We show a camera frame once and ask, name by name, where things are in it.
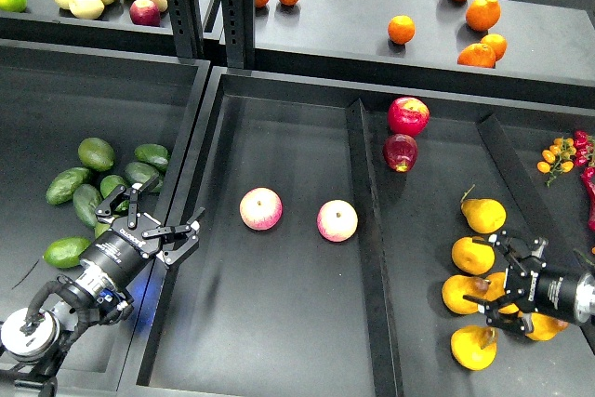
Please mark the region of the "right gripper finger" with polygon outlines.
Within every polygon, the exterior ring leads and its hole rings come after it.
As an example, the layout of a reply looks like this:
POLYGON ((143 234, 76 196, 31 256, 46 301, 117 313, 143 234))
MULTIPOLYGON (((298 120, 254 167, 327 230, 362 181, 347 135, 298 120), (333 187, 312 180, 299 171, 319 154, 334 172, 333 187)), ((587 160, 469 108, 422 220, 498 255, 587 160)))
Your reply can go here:
POLYGON ((473 236, 472 242, 490 246, 507 262, 505 273, 513 276, 539 275, 547 266, 544 252, 549 241, 516 230, 501 230, 473 236))
POLYGON ((518 312, 506 314, 501 311, 511 304, 507 296, 496 300, 487 300, 471 295, 464 295, 463 298, 477 305, 478 312, 485 317, 489 326, 517 335, 528 335, 534 332, 535 328, 530 315, 520 316, 518 312))

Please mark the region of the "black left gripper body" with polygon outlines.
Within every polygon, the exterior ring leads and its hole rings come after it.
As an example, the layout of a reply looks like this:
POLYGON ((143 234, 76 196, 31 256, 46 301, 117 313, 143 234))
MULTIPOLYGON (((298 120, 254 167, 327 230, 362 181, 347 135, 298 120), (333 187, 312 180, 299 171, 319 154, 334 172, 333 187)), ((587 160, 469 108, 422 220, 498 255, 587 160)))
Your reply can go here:
POLYGON ((95 276, 103 280, 114 292, 123 292, 156 253, 161 243, 146 239, 144 232, 157 229, 161 222, 148 213, 137 215, 134 228, 128 226, 126 217, 116 218, 80 256, 80 264, 99 271, 95 276))

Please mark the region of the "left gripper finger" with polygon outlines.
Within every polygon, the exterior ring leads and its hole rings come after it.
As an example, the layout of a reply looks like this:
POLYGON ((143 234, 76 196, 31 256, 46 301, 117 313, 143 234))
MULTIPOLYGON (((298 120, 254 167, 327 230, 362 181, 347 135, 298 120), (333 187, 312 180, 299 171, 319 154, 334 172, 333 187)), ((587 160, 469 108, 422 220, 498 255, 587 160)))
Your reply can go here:
POLYGON ((126 187, 125 185, 116 186, 95 208, 97 221, 112 224, 115 221, 115 217, 112 214, 115 208, 123 201, 128 201, 126 226, 130 230, 135 230, 138 227, 139 220, 139 198, 144 192, 151 192, 158 182, 159 175, 155 174, 144 183, 134 183, 130 187, 126 187))
POLYGON ((157 241, 157 248, 149 251, 149 256, 161 260, 166 267, 177 267, 198 248, 200 220, 204 213, 205 209, 199 207, 195 215, 184 224, 159 225, 142 231, 142 241, 157 241))

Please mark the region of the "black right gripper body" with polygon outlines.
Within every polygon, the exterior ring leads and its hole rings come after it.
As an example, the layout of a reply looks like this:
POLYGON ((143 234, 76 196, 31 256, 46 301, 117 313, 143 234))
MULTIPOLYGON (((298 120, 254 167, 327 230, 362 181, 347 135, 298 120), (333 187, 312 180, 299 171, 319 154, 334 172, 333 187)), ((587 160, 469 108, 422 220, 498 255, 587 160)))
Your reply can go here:
POLYGON ((537 312, 567 323, 579 323, 576 296, 581 276, 562 270, 530 270, 524 276, 506 268, 505 295, 524 313, 537 312))

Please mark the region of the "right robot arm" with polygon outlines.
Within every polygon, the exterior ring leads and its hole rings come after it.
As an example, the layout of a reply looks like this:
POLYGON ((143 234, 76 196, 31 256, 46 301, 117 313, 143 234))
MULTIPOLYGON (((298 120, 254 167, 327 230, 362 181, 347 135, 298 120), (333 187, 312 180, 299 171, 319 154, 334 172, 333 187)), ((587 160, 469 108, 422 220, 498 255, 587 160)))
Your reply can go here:
POLYGON ((463 298, 478 305, 488 325, 528 335, 535 330, 535 313, 575 325, 594 316, 594 275, 547 262, 547 239, 502 230, 491 234, 486 243, 508 263, 503 291, 494 299, 471 295, 463 298))

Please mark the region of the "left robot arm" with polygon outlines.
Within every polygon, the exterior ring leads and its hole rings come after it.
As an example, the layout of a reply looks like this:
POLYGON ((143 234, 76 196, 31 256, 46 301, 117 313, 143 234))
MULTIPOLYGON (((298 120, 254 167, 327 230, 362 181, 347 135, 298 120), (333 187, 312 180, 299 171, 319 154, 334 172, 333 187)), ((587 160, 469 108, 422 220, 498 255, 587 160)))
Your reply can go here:
POLYGON ((82 273, 47 282, 29 305, 1 323, 1 352, 15 360, 2 371, 20 390, 54 396, 57 373, 73 344, 95 325, 112 325, 133 312, 128 286, 154 259, 177 267, 199 244, 199 209, 187 222, 165 225, 139 211, 139 198, 157 183, 151 177, 119 185, 95 209, 108 228, 82 253, 82 273))

